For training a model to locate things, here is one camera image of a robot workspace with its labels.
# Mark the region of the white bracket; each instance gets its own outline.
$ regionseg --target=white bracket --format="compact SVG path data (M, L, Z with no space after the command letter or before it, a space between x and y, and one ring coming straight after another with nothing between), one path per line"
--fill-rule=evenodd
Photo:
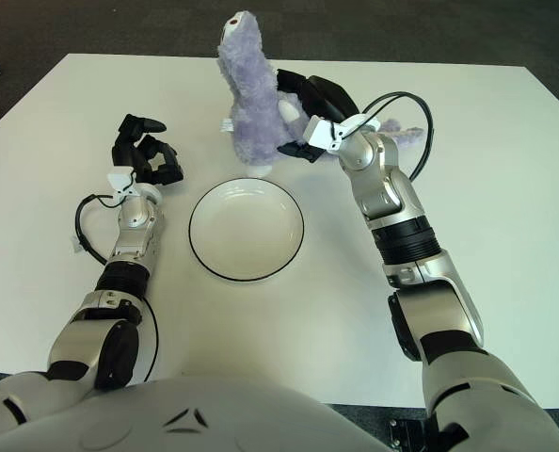
M346 137L368 119L368 116L359 113L337 124L313 115L309 124L307 124L303 137L305 141L315 148L325 149L328 153L338 154L343 143L343 137ZM379 130L380 125L380 121L377 118L371 118L365 123L366 127L374 129L375 132Z
M133 167L112 167L108 173L108 182L115 192L117 201L127 196L143 196L155 204L160 204L163 200L158 188L151 184L136 182Z

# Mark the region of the black cable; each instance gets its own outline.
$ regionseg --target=black cable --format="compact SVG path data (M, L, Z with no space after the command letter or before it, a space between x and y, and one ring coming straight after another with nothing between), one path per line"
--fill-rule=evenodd
M420 175L420 173L423 170L423 167L426 165L426 162L428 161L428 158L430 157L430 150L432 149L432 139L434 137L434 121L432 120L432 113L430 112L430 107L428 106L426 101L424 99L422 99L421 97L416 96L415 94L411 94L410 92L406 92L406 91L389 92L388 94L384 94L384 95L378 97L377 99L372 101L369 105L367 105L363 109L363 113L367 113L370 109L372 109L372 107L374 107L374 105L377 105L378 103L380 103L380 102L382 102L386 99L390 99L390 100L387 103L385 103L383 106L381 106L378 110L376 110L374 112L374 114L372 114L367 120L365 120L363 123L358 125L356 129L349 132L348 135L346 135L344 138L353 135L361 127L363 127L365 124L367 124L369 121L371 121L372 118L374 118L385 107L387 107L389 104L396 101L397 99L401 99L402 97L408 97L409 99L411 99L417 105L420 106L420 108L422 109L422 112L426 116L426 122L428 124L428 131L427 131L427 134L426 134L426 142L425 142L425 145L423 146L422 156L420 157L420 161L418 162L416 167L413 169L413 172L411 172L411 175L409 176L409 180L411 182L413 182Z
M100 202L100 204L103 205L106 209L114 209L114 208L116 208L116 207L119 207L119 206L122 205L122 204L125 202L125 200L127 199L127 197L124 196L124 197L122 198L122 200L120 200L120 201L117 202L116 204L114 204L114 205L108 205L108 204L106 204L104 201L102 201L102 198L112 198L112 197L111 197L111 196L108 196L108 195L96 195L95 199L98 200L98 201Z
M144 297L144 302L146 303L146 306L148 306L148 309L150 310L150 314L152 315L152 322L154 323L154 334L156 336L156 345L154 346L154 356L152 357L152 363L150 364L150 369L148 370L148 373L146 374L146 378L144 379L144 383L145 383L150 378L150 374L152 373L152 370L154 369L154 365L156 364L156 357L158 356L158 344L160 343L160 336L158 334L158 322L156 321L156 315L154 315L154 309L152 309L150 302L147 301L145 297Z
M108 261L91 246L88 238L85 236L85 234L83 234L83 229L81 228L81 212L83 212L83 208L93 200L98 200L101 205L108 209L114 209L115 207L119 207L120 205L122 205L127 200L127 197L125 196L122 200L120 200L119 203L114 205L106 204L102 201L102 199L112 199L112 196L91 194L84 198L81 202L79 202L79 205L76 208L76 212L74 213L74 231L76 233L76 238L79 239L79 243L84 248L84 250L91 254L91 256L93 256L96 261L105 266L106 262Z
M83 207L85 207L90 202L96 199L98 199L96 195L89 195L86 198L84 198L81 202L79 202L79 205L76 208L76 212L74 213L74 232L76 233L76 238L79 239L79 243L81 244L83 249L87 251L89 254L91 254L96 261L98 261L100 264L105 266L107 261L103 258L103 256L98 251L96 251L91 246L88 238L83 234L83 230L81 229L81 212L83 212Z
M131 171L131 182L128 185L124 186L121 191L125 191L127 188L133 185L133 182L135 180L134 179L135 175L136 175L136 170L134 169L133 171Z

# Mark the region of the white tag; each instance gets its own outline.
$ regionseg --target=white tag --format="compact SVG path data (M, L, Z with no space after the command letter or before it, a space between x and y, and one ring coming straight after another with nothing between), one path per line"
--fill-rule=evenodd
M79 239L76 235L73 235L71 237L71 243L72 243L72 249L74 250L74 253L76 254L77 252L81 252L84 250L83 246L81 245L81 243L79 242Z
M229 118L221 121L221 132L233 132L233 121Z

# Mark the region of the plate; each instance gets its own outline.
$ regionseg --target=plate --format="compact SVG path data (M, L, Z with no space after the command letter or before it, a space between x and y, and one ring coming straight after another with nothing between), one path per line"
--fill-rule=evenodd
M189 221L196 257L216 275L256 281L296 256L304 221L294 198L262 179L234 179L206 193Z

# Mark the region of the silver robot arm segment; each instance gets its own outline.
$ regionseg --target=silver robot arm segment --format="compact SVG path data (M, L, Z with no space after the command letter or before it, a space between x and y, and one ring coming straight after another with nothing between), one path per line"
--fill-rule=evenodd
M423 363L430 450L559 450L559 429L513 372L482 349L483 325L439 246L394 141L357 115L342 124L313 116L307 142L337 154L355 202L396 289L392 323L404 353Z

